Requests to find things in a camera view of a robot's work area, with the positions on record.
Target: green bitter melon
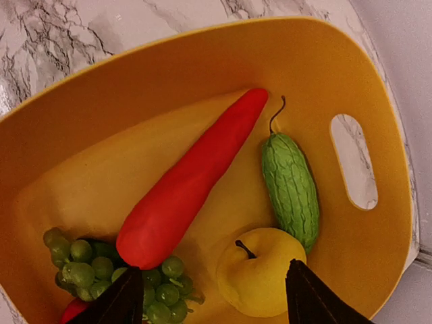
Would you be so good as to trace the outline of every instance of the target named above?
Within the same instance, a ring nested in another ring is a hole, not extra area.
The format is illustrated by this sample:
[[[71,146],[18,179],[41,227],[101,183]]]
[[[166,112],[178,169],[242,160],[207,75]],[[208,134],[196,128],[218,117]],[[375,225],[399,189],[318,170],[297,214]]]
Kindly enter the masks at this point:
[[[309,253],[319,233],[317,189],[306,159],[287,135],[275,133],[270,119],[270,138],[263,145],[263,175],[279,228],[295,237]]]

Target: apple stem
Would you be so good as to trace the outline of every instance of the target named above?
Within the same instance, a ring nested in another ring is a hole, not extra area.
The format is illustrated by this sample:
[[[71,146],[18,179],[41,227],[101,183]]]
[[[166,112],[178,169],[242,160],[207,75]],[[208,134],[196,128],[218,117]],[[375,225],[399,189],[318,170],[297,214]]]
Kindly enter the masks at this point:
[[[243,250],[245,250],[246,253],[248,254],[249,259],[256,259],[257,258],[257,256],[251,250],[249,250],[246,247],[246,245],[243,244],[242,241],[236,240],[236,246],[238,246],[239,248],[242,248]]]

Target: basket handle hole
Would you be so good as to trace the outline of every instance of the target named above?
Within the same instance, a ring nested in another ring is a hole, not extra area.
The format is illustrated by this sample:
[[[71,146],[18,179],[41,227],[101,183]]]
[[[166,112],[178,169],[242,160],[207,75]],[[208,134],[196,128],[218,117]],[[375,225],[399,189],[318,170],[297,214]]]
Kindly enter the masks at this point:
[[[331,120],[331,136],[349,199],[360,209],[375,208],[378,190],[362,127],[352,116],[339,114]]]

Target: yellow apple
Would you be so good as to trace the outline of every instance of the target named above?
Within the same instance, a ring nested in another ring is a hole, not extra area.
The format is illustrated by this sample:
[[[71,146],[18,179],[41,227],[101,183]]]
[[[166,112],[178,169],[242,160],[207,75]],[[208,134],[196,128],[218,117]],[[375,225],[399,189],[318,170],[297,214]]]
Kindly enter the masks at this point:
[[[242,234],[219,259],[219,291],[245,315],[280,315],[288,310],[285,278],[292,259],[306,263],[306,253],[288,233],[266,227]]]

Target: toy vegetable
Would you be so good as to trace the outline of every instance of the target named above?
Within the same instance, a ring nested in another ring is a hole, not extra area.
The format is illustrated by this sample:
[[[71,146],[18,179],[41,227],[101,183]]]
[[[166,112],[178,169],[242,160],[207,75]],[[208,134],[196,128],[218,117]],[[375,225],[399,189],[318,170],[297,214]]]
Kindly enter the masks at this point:
[[[63,312],[60,319],[60,324],[66,324],[68,321],[73,319],[76,315],[84,312],[89,305],[90,305],[89,302],[83,302],[81,299],[75,298],[73,301],[71,301],[68,304],[65,311]]]
[[[173,252],[248,138],[267,99],[264,89],[246,92],[132,209],[117,237],[125,262],[152,269]]]
[[[270,137],[263,145],[263,175],[279,228],[312,250],[319,234],[317,187],[306,159],[297,144],[284,133],[275,133],[270,119]]]

